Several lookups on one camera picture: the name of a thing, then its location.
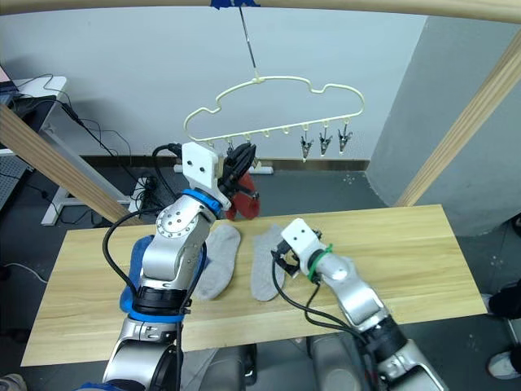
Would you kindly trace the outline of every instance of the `white plastic hanger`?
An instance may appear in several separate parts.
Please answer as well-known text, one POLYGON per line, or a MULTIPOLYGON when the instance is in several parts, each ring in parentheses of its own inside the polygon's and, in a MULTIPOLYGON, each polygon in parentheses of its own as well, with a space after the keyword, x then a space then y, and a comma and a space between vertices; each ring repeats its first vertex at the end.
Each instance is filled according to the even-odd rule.
POLYGON ((249 40, 249 37, 247 35, 246 24, 244 22, 243 10, 242 10, 241 7, 239 7, 239 12, 240 12, 240 15, 241 15, 241 20, 243 22, 243 28, 244 28, 244 34, 246 35, 247 46, 248 46, 248 49, 250 51, 250 56, 251 56, 252 62, 253 62, 253 69, 254 69, 254 72, 255 72, 255 77, 253 79, 251 79, 250 81, 246 81, 246 82, 244 82, 242 84, 230 87, 228 90, 222 91, 215 98, 215 102, 216 102, 216 106, 217 106, 216 108, 214 108, 214 109, 198 108, 197 110, 191 112, 186 117, 186 119, 185 119, 185 121, 183 123, 183 128, 185 130, 186 135, 189 138, 191 138, 192 140, 197 141, 197 142, 207 142, 210 145, 213 145, 214 141, 221 140, 221 139, 226 140, 229 143, 232 140, 232 138, 234 138, 234 137, 244 137, 247 141, 249 141, 249 140, 251 140, 251 138, 252 138, 252 136, 254 134, 263 134, 265 137, 269 137, 270 132, 273 132, 273 131, 282 131, 284 134, 289 134, 290 131, 291 131, 291 128, 296 128, 296 127, 300 128, 300 127, 302 127, 302 129, 304 129, 304 131, 306 131, 306 130, 309 129, 310 125, 320 124, 320 123, 322 123, 324 125, 328 125, 330 123, 330 121, 336 121, 336 120, 344 120, 344 123, 347 124, 347 123, 350 122, 350 119, 352 117, 359 116, 360 114, 363 113, 364 106, 365 106, 364 95, 359 90, 357 90, 356 88, 353 88, 351 86, 346 86, 346 85, 343 85, 343 84, 327 83, 326 85, 324 85, 322 87, 321 90, 317 90, 317 89, 313 88, 313 85, 311 84, 310 80, 305 79, 303 77, 297 77, 297 76, 263 76, 263 77, 261 77, 261 76, 259 76, 259 73, 257 72, 257 69, 256 69, 255 59, 253 57, 252 46, 250 45, 250 40, 249 40), (360 102, 361 102, 360 109, 357 112, 342 114, 340 116, 330 116, 330 117, 327 117, 327 118, 321 118, 319 120, 296 122, 294 124, 285 124, 285 125, 280 125, 280 126, 272 126, 272 127, 269 127, 269 128, 257 129, 257 130, 248 130, 248 131, 245 131, 245 132, 222 134, 222 135, 213 136, 213 137, 196 138, 196 137, 194 137, 194 136, 192 136, 190 134, 190 131, 188 129, 189 122, 195 116, 200 114, 201 112, 207 112, 209 114, 217 114, 220 110, 222 110, 221 100, 225 96, 227 96, 228 94, 231 94, 231 93, 233 93, 233 92, 235 92, 237 90, 241 90, 242 88, 259 85, 259 84, 264 83, 266 81, 281 81, 281 80, 299 81, 299 82, 305 83, 307 85, 307 87, 308 87, 308 91, 310 93, 312 93, 312 94, 324 94, 324 92, 326 92, 330 88, 331 89, 335 89, 336 88, 336 89, 347 90, 347 91, 353 92, 360 99, 360 102))

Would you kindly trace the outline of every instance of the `black cable on floor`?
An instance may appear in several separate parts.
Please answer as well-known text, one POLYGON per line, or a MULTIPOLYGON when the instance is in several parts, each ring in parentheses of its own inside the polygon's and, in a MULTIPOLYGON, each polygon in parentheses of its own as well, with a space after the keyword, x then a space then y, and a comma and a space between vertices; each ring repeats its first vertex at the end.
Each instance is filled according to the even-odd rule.
MULTIPOLYGON (((7 178, 13 178, 13 179, 17 179, 19 181, 21 181, 22 178, 19 178, 19 177, 16 177, 14 175, 9 175, 9 174, 5 174, 5 173, 0 173, 0 176, 3 176, 3 177, 7 177, 7 178)), ((36 187, 36 186, 33 186, 33 185, 29 185, 28 183, 24 183, 23 186, 25 187, 28 187, 29 189, 33 189, 35 191, 38 191, 40 193, 40 195, 42 196, 42 199, 44 199, 45 201, 47 201, 49 203, 49 205, 51 205, 53 207, 53 209, 55 210, 56 212, 56 215, 58 216, 58 221, 63 223, 63 224, 70 224, 70 225, 73 225, 75 226, 78 222, 81 221, 82 218, 84 218, 87 213, 90 213, 90 222, 94 225, 94 210, 92 209, 87 209, 82 215, 80 215, 80 217, 76 218, 75 220, 72 220, 72 221, 66 221, 64 220, 61 216, 60 216, 60 213, 58 212, 58 208, 56 207, 55 203, 52 202, 52 200, 49 198, 49 193, 39 187, 36 187)))

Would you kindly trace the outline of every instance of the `wooden beam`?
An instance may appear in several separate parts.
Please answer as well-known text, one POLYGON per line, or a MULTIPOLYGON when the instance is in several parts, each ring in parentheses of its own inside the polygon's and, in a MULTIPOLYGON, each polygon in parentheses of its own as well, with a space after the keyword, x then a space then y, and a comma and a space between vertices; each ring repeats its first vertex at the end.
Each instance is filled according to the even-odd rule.
POLYGON ((521 79, 521 30, 395 206, 411 206, 438 178, 521 79))
MULTIPOLYGON (((0 105, 0 143, 110 222, 129 211, 55 151, 5 104, 0 105)), ((142 224, 135 218, 128 225, 142 224)))
MULTIPOLYGON (((79 8, 205 6, 211 0, 0 0, 1 14, 79 8)), ((261 7, 395 12, 521 23, 519 0, 258 0, 261 7)))

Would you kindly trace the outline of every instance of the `blue ring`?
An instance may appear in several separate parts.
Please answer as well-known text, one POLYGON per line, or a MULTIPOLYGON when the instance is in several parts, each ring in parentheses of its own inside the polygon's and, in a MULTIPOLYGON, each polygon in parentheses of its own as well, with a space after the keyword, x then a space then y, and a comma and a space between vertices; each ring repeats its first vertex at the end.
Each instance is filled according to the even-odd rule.
POLYGON ((210 209, 215 214, 219 214, 221 212, 221 203, 219 201, 215 200, 214 198, 211 198, 197 190, 194 189, 185 189, 183 190, 182 194, 186 194, 187 196, 194 197, 196 200, 201 201, 203 204, 205 204, 208 209, 210 209))

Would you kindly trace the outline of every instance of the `hanger clip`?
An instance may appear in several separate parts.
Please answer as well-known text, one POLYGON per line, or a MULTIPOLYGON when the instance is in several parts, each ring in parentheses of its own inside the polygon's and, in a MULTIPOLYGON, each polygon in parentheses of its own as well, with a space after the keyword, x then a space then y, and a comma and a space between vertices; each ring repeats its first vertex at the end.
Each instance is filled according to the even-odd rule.
POLYGON ((308 142, 307 140, 304 140, 304 136, 300 136, 300 145, 302 146, 302 161, 305 162, 309 155, 309 150, 311 149, 311 146, 313 145, 313 141, 311 140, 308 142))
POLYGON ((352 132, 347 133, 348 124, 344 125, 344 132, 340 133, 339 129, 339 143, 340 143, 340 155, 344 154, 345 146, 352 137, 352 132))
POLYGON ((327 128, 324 129, 324 136, 322 137, 322 133, 320 133, 320 156, 324 156, 326 154, 327 148, 329 147, 329 143, 333 139, 333 136, 327 137, 327 128))

